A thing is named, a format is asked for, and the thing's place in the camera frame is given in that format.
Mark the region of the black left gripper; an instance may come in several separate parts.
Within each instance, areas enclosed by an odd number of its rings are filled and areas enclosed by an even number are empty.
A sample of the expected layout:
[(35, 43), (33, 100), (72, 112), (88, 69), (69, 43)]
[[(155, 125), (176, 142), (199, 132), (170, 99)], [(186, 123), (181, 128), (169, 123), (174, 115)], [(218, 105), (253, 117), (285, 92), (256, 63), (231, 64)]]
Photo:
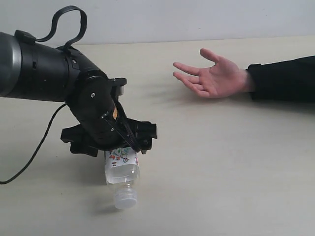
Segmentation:
[(98, 152), (132, 148), (146, 154), (158, 137), (157, 125), (126, 116), (106, 75), (86, 74), (75, 84), (66, 104), (79, 124), (62, 130), (61, 140), (70, 143), (72, 154), (97, 157)]

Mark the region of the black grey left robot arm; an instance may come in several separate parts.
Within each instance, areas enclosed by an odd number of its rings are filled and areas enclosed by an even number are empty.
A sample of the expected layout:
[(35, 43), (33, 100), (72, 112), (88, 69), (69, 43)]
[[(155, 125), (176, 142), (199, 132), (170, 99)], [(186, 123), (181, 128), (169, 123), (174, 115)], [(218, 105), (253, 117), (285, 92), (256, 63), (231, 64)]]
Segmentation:
[(65, 128), (61, 140), (74, 154), (96, 156), (99, 150), (130, 147), (146, 153), (157, 125), (126, 116), (119, 96), (125, 78), (109, 78), (79, 50), (52, 48), (29, 35), (0, 35), (0, 95), (62, 102), (78, 125)]

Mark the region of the person's open bare hand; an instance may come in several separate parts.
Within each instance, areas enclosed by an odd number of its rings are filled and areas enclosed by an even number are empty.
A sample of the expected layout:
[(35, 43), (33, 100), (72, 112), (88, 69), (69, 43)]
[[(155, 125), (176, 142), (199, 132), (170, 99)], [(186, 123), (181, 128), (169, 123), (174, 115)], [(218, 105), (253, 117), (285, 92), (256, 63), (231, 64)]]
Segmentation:
[(205, 48), (200, 49), (200, 55), (214, 65), (198, 68), (180, 62), (173, 63), (173, 66), (179, 69), (173, 76), (196, 95), (221, 99), (254, 91), (255, 85), (251, 76), (236, 63)]

